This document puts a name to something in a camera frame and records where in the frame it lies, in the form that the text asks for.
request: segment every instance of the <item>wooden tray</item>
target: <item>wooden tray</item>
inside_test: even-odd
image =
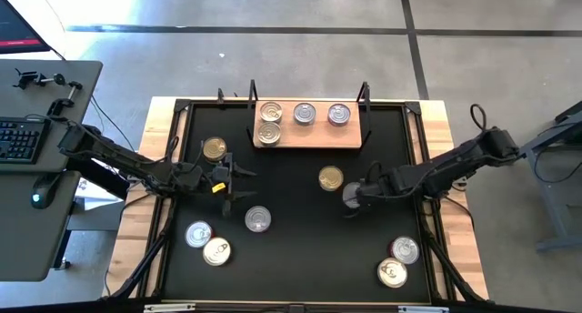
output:
[[[306,100],[269,100],[278,103],[283,110],[281,139],[274,147],[287,148],[360,148],[360,112],[355,101],[306,101]],[[266,100],[256,102],[253,144],[264,147],[258,140],[258,128],[264,123],[261,119],[261,106]],[[293,110],[299,103],[309,103],[316,108],[316,122],[311,126],[300,126],[293,118]],[[345,126],[332,126],[327,121],[327,111],[333,104],[346,105],[351,113]]]

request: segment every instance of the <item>black floor stripe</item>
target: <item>black floor stripe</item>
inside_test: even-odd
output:
[[[416,87],[418,88],[418,97],[428,100],[428,89],[426,88],[425,71],[422,68],[420,59],[420,49],[418,48],[418,39],[416,38],[415,21],[412,17],[410,0],[400,0],[404,10],[404,21],[408,33],[408,44],[410,45],[410,55],[412,56],[412,68],[415,71]]]
[[[253,27],[253,26],[156,26],[70,25],[71,32],[153,34],[263,34],[263,35],[405,35],[403,28],[376,27]]]
[[[555,37],[582,37],[582,31],[577,30],[448,30],[448,29],[417,29],[418,35],[434,36],[493,36],[493,37],[528,37],[528,36],[555,36]]]

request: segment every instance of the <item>wooden board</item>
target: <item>wooden board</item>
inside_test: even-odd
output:
[[[283,116],[279,126],[281,138],[275,147],[289,148],[360,148],[362,135],[360,131],[360,112],[355,101],[306,101],[305,99],[274,100],[281,106]],[[256,102],[255,128],[253,132],[253,144],[255,147],[263,147],[258,140],[258,128],[263,124],[261,120],[261,106],[265,100]],[[316,122],[311,126],[300,126],[293,118],[295,106],[299,103],[309,103],[316,109]],[[327,111],[333,104],[346,105],[351,113],[345,126],[332,126],[327,121]]]
[[[152,159],[162,157],[166,151],[166,144],[168,133],[170,130],[170,123],[174,113],[174,103],[176,99],[183,97],[154,97],[150,105],[147,120],[145,122],[144,134],[139,152],[142,155]],[[189,97],[195,100],[205,100],[215,102],[215,97]],[[229,100],[247,100],[245,98],[228,98]],[[266,98],[266,100],[295,100],[296,98]],[[317,99],[318,101],[336,102],[341,99]],[[403,100],[373,100],[373,102],[402,102]],[[448,125],[447,111],[445,103],[442,101],[430,100],[419,101],[422,108],[422,120],[425,126],[426,141],[428,145],[428,152],[431,157],[438,156],[447,150],[454,147],[453,138],[451,136]],[[417,162],[422,161],[420,158],[420,145],[418,143],[418,136],[416,128],[414,127],[414,119],[409,116],[411,121],[411,134],[413,137],[413,146],[415,150],[415,157]],[[180,127],[184,127],[184,119],[180,120]],[[128,199],[142,196],[143,189],[135,189],[130,192]],[[451,191],[450,195],[453,199],[467,206],[467,199],[465,194],[456,191]],[[115,241],[115,248],[111,263],[109,266],[109,274],[107,282],[112,292],[115,292],[123,282],[133,272],[137,263],[145,253],[147,233],[150,226],[150,221],[154,213],[154,197],[149,197],[140,202],[139,205],[128,208],[122,218],[117,239]],[[443,219],[443,228],[445,230],[445,237],[447,240],[448,253],[451,261],[457,267],[463,278],[476,291],[476,293],[487,298],[487,286],[483,276],[483,269],[481,268],[481,260],[477,250],[477,242],[475,234],[471,227],[471,220],[468,215],[449,203],[443,200],[440,215]],[[163,210],[161,220],[166,221],[167,210]],[[433,255],[436,269],[436,283],[438,291],[443,298],[446,298],[445,280],[443,271],[438,263],[438,260]],[[159,268],[159,257],[156,258],[152,264],[152,273],[148,279],[147,295],[151,295],[156,284],[156,271]]]

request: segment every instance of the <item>computer mouse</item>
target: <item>computer mouse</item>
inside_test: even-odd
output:
[[[45,209],[55,198],[60,173],[46,173],[40,176],[33,185],[30,204],[36,209]]]

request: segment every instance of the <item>keyboard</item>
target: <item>keyboard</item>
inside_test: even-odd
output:
[[[50,123],[48,119],[0,117],[0,164],[35,164]]]

